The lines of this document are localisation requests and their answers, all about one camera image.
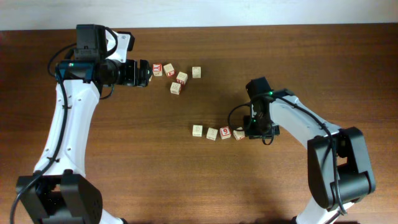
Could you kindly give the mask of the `wooden block red 9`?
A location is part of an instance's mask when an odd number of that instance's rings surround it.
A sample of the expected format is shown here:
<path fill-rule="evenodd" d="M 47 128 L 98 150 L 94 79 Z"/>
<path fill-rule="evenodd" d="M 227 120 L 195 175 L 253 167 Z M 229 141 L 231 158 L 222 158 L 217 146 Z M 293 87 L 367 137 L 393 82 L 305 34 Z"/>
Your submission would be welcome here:
<path fill-rule="evenodd" d="M 228 139 L 231 137 L 231 130 L 228 126 L 220 128 L 220 138 Z"/>

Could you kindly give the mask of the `wooden block red I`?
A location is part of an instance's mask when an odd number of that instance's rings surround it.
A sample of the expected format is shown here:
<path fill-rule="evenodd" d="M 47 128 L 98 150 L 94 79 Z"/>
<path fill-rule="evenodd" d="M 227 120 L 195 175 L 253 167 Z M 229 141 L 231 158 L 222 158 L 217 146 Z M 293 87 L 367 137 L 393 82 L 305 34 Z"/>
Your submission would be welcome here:
<path fill-rule="evenodd" d="M 192 135 L 195 137 L 202 137 L 203 134 L 203 126 L 202 125 L 193 125 Z"/>

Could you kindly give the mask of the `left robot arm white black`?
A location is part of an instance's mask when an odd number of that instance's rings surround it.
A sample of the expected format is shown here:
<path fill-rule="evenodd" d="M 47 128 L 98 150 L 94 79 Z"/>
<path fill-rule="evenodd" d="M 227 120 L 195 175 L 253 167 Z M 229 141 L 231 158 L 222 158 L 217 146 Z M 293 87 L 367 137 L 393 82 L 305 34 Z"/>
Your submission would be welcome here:
<path fill-rule="evenodd" d="M 43 153 L 31 175 L 20 176 L 15 203 L 34 223 L 123 223 L 103 207 L 101 192 L 86 179 L 85 151 L 91 119 L 103 88 L 145 87 L 152 78 L 146 60 L 129 60 L 130 32 L 79 24 L 65 57 L 47 65 L 57 82 L 56 104 Z"/>

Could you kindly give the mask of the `wooden block number 1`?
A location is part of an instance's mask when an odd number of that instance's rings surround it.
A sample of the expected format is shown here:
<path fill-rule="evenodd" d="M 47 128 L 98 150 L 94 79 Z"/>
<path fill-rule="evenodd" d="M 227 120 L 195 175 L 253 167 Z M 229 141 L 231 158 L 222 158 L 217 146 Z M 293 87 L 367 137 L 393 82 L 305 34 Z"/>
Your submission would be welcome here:
<path fill-rule="evenodd" d="M 208 128 L 206 138 L 215 141 L 218 134 L 218 130 L 214 128 Z"/>

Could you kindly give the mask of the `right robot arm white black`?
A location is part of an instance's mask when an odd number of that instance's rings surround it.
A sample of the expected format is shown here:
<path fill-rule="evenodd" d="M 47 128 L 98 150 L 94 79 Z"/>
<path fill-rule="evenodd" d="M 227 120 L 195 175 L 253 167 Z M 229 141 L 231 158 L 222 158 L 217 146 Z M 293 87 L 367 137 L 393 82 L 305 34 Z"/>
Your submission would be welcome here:
<path fill-rule="evenodd" d="M 312 195 L 292 223 L 334 223 L 347 209 L 376 189 L 363 133 L 341 128 L 304 106 L 290 90 L 273 90 L 266 78 L 246 85 L 250 114 L 243 118 L 249 139 L 272 144 L 284 128 L 307 151 L 308 187 Z"/>

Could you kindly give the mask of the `wooden block green R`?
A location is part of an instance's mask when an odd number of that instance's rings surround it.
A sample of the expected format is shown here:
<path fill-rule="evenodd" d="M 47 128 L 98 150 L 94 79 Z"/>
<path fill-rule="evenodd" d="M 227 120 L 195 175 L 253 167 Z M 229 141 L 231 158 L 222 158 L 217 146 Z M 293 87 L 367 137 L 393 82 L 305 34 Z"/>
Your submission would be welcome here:
<path fill-rule="evenodd" d="M 238 141 L 245 138 L 245 132 L 242 127 L 238 127 L 233 131 L 234 138 Z"/>

